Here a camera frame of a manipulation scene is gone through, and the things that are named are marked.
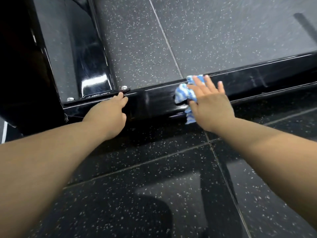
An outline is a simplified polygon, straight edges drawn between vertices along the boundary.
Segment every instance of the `forearm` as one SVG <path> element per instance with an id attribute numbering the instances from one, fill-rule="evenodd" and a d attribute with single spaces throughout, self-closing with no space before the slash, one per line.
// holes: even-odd
<path id="1" fill-rule="evenodd" d="M 103 139 L 80 122 L 0 145 L 0 236 L 25 232 Z"/>
<path id="2" fill-rule="evenodd" d="M 216 133 L 275 193 L 317 227 L 317 143 L 238 118 Z"/>

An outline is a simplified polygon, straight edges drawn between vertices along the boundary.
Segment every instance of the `microfiber towel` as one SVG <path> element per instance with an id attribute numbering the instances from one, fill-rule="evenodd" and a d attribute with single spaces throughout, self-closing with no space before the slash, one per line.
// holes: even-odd
<path id="1" fill-rule="evenodd" d="M 198 75 L 197 77 L 200 79 L 201 82 L 205 83 L 203 75 Z M 193 76 L 187 76 L 186 79 L 187 79 L 188 84 L 196 85 L 194 80 L 193 80 Z M 176 88 L 176 90 L 175 90 L 175 103 L 176 104 L 181 103 L 187 99 L 194 100 L 195 102 L 197 102 L 197 98 L 196 98 L 194 91 L 189 89 L 187 87 L 186 83 L 181 83 L 178 86 L 178 88 Z M 186 118 L 187 118 L 186 124 L 196 122 L 194 115 L 193 115 L 193 112 L 192 112 L 190 107 L 188 107 L 185 110 L 185 113 L 186 113 Z"/>

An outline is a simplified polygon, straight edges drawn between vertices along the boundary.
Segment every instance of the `person's left hand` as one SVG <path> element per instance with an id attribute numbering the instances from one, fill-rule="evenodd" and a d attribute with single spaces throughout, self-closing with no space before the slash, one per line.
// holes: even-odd
<path id="1" fill-rule="evenodd" d="M 103 132 L 104 139 L 112 139 L 117 136 L 125 126 L 126 115 L 122 108 L 128 102 L 128 97 L 123 97 L 120 92 L 112 99 L 102 101 L 93 106 L 83 119 L 83 122 L 90 123 L 98 132 Z"/>

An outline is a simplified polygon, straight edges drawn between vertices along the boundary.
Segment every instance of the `hand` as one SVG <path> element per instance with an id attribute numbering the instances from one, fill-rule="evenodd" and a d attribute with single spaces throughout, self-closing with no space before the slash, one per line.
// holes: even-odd
<path id="1" fill-rule="evenodd" d="M 220 128 L 225 128 L 228 122 L 235 118 L 233 108 L 224 91 L 222 82 L 215 87 L 208 75 L 204 76 L 205 84 L 197 76 L 193 77 L 195 85 L 187 85 L 197 97 L 197 103 L 190 101 L 196 122 L 204 130 L 217 133 Z"/>
<path id="2" fill-rule="evenodd" d="M 102 101 L 93 106 L 83 119 L 83 122 L 90 123 L 92 127 L 102 132 L 104 140 L 117 136 L 125 126 L 126 115 L 122 108 L 128 102 L 128 97 L 123 97 L 120 92 L 112 99 Z"/>

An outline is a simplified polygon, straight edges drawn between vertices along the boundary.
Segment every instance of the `blue and white cloth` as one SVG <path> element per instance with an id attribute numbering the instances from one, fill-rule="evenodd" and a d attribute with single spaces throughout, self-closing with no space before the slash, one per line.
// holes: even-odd
<path id="1" fill-rule="evenodd" d="M 204 77 L 203 77 L 202 74 L 198 75 L 197 77 L 200 79 L 201 82 L 205 83 L 205 80 L 204 80 Z M 193 80 L 193 76 L 187 76 L 186 79 L 187 79 L 188 84 L 196 85 L 194 80 Z M 176 104 L 177 103 L 181 103 L 181 102 L 184 102 L 187 99 L 190 99 L 190 100 L 193 100 L 193 101 L 197 102 L 197 98 L 196 98 L 196 95 L 195 95 L 194 91 L 189 89 L 187 87 L 186 83 L 181 83 L 178 86 L 178 88 L 176 88 L 176 90 L 175 90 L 175 103 Z M 196 120 L 194 118 L 194 115 L 193 115 L 193 112 L 192 112 L 190 107 L 188 107 L 185 110 L 185 113 L 186 113 L 186 118 L 187 118 L 186 124 L 190 124 L 190 123 L 195 123 L 196 122 Z"/>

